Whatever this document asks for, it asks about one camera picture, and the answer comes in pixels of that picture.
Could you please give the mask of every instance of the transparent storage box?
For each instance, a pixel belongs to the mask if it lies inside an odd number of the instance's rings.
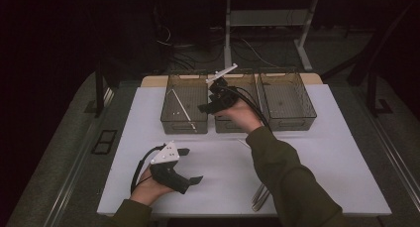
[[[166,134],[206,134],[207,114],[198,105],[208,104],[206,71],[177,71],[169,75],[160,121]]]
[[[228,82],[228,86],[237,86],[243,95],[254,103],[259,102],[257,94],[256,78],[252,69],[236,68],[232,72],[223,76]],[[217,133],[243,133],[244,131],[226,116],[215,117]]]
[[[257,84],[262,113],[272,131],[306,131],[317,117],[294,69],[261,68]]]

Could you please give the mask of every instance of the hand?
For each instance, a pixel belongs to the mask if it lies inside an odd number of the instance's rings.
[[[247,134],[250,134],[254,129],[262,126],[260,118],[256,115],[254,110],[242,99],[239,99],[231,108],[219,111],[213,115],[229,117]]]
[[[140,184],[136,186],[130,199],[144,205],[152,205],[159,197],[172,191],[171,188],[154,180],[148,166],[140,176]]]

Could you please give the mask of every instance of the table surface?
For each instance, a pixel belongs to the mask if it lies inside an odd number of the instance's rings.
[[[291,144],[301,162],[343,207],[346,215],[376,216],[391,211],[352,137],[329,89],[314,73],[302,73],[317,112],[309,131],[274,132]],[[97,212],[113,215],[130,196],[130,183],[139,160],[155,146],[175,141],[190,153],[175,170],[185,176],[203,175],[185,194],[170,193],[153,205],[153,216],[234,217],[275,216],[272,198],[258,212],[251,199],[260,186],[246,134],[217,134],[209,116],[205,135],[166,135],[160,122],[167,76],[146,77],[138,88]]]

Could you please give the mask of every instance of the green sleeve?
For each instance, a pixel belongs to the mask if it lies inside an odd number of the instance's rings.
[[[115,215],[108,219],[106,227],[146,227],[152,209],[142,203],[125,199]]]
[[[284,227],[347,226],[343,209],[300,163],[297,152],[279,141],[267,127],[247,138],[257,175],[270,191]]]

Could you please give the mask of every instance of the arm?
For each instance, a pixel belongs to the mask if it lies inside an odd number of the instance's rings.
[[[115,215],[108,219],[106,227],[146,227],[151,217],[152,205],[162,195],[172,192],[167,186],[157,183],[147,168],[130,199],[125,199]]]
[[[249,134],[254,167],[270,191],[283,226],[347,226],[342,208],[300,163],[296,151],[279,141],[242,100],[216,113],[227,115]]]

